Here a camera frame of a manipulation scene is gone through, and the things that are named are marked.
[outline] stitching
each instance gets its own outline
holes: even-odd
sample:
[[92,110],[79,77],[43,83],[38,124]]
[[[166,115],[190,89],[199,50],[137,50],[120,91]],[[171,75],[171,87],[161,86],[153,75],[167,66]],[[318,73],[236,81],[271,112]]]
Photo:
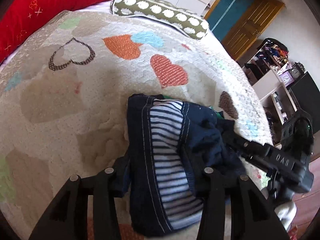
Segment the stitching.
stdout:
[[[185,105],[186,105],[186,102],[183,104],[182,109],[181,109],[182,115],[183,115],[183,110],[184,110]],[[181,141],[181,139],[182,139],[185,123],[186,123],[186,118],[184,118],[184,121],[183,121],[182,133],[181,133],[181,138],[179,139],[179,141]]]
[[[150,155],[151,155],[151,159],[153,160],[153,156],[152,156],[152,146],[151,146],[151,136],[152,136],[152,135],[150,134],[149,111],[147,112],[147,115],[148,115]],[[156,176],[155,176],[155,170],[154,170],[154,163],[152,164],[152,171],[153,171],[153,178],[154,178],[154,180],[155,180],[155,184],[157,185]],[[159,191],[158,191],[158,190],[157,190],[157,195],[158,195],[158,199],[159,199],[160,206],[162,206],[162,205],[161,205],[161,201],[160,201],[160,196],[159,196]],[[167,224],[169,230],[172,231],[171,228],[170,228],[170,226],[168,225],[167,219],[166,219],[165,216],[164,216],[162,207],[161,207],[161,212],[162,212],[162,215],[163,215],[163,217],[164,217],[165,223]]]
[[146,104],[145,106],[142,108],[142,111],[141,111],[141,122],[142,122],[142,138],[143,138],[143,153],[144,153],[144,160],[145,160],[145,164],[146,164],[146,173],[147,173],[147,180],[148,180],[148,185],[149,185],[149,190],[150,190],[150,195],[151,195],[151,200],[152,200],[152,205],[153,205],[153,208],[155,210],[155,214],[156,214],[156,217],[157,217],[157,220],[158,220],[158,223],[162,229],[162,231],[165,233],[160,221],[159,221],[159,218],[158,218],[158,215],[157,215],[157,212],[156,212],[156,207],[155,207],[155,203],[153,202],[153,197],[152,197],[152,193],[151,193],[151,187],[150,187],[150,183],[149,183],[149,176],[148,176],[148,168],[147,168],[147,159],[146,159],[146,148],[145,148],[145,142],[144,142],[144,129],[143,129],[143,110],[144,108],[147,106],[148,104],[148,101],[149,101],[149,98],[147,98],[147,101],[146,101]]
[[[188,111],[189,111],[189,104],[188,104],[188,109],[187,109],[187,112],[186,112],[186,119],[187,119]],[[188,134],[189,134],[189,127],[190,127],[190,121],[188,122],[187,136],[186,136],[186,138],[184,140],[184,143],[187,143],[187,138],[188,138]]]

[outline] green heart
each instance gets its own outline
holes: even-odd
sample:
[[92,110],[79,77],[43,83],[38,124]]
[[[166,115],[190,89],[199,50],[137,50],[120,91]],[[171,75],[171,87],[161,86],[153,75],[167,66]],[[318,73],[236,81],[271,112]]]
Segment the green heart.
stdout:
[[0,202],[14,202],[16,190],[12,183],[11,171],[4,157],[0,156]]
[[63,23],[61,23],[59,25],[59,28],[64,29],[64,30],[74,28],[74,27],[78,26],[79,22],[80,22],[80,17],[71,18],[71,19],[65,20]]

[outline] folded clothes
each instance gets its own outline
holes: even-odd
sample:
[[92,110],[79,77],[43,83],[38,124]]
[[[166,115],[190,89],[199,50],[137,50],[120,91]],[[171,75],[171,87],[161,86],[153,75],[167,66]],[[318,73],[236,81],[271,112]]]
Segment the folded clothes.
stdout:
[[[135,94],[128,99],[127,123],[130,215],[142,235],[164,236],[200,221],[203,200],[194,197],[195,181],[205,167],[224,175],[245,173],[221,137],[234,121],[208,107]],[[190,156],[197,171],[190,170]]]

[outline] green fabric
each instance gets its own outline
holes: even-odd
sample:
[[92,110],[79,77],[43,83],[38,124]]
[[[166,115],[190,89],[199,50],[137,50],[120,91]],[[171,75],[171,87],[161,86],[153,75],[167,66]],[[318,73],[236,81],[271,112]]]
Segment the green fabric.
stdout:
[[4,157],[0,156],[0,202],[14,202],[16,190],[12,182],[12,173]]
[[164,99],[174,99],[174,98],[171,98],[171,97],[165,96],[165,95],[163,95],[163,97],[164,97]]
[[112,14],[142,16],[175,27],[190,38],[201,40],[209,30],[206,20],[162,0],[112,0]]
[[59,28],[67,30],[67,29],[76,27],[78,26],[80,19],[81,19],[80,17],[77,17],[77,18],[71,18],[71,19],[65,20],[63,23],[59,25]]
[[217,112],[216,110],[214,110],[212,106],[209,106],[209,108],[210,108],[211,110],[213,110],[213,111],[216,112],[217,117],[218,117],[219,119],[224,119],[224,117],[223,117],[219,112]]

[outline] red pillow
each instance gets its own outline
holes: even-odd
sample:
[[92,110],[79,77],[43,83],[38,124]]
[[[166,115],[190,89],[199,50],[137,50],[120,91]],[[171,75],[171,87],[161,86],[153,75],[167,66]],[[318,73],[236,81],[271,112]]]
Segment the red pillow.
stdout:
[[78,10],[108,0],[14,0],[0,22],[0,63],[63,10]]

